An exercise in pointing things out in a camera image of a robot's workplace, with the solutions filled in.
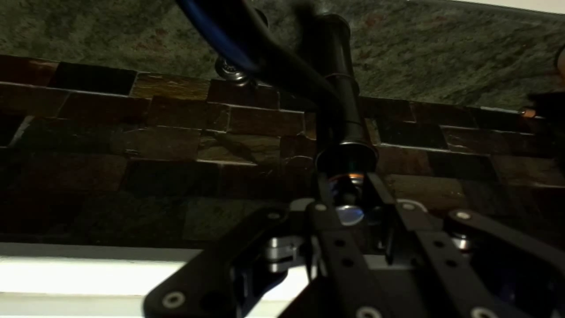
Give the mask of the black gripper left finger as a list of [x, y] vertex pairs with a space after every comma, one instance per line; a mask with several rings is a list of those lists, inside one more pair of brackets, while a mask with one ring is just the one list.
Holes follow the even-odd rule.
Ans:
[[278, 318], [384, 318], [384, 292], [343, 221], [377, 198], [373, 173], [320, 173], [313, 198], [257, 210], [152, 288], [144, 318], [248, 318], [295, 269], [306, 288]]

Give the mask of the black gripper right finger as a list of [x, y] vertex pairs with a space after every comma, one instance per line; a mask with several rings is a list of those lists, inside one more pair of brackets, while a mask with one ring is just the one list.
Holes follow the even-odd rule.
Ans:
[[438, 219], [366, 177], [394, 318], [564, 318], [564, 253], [468, 209]]

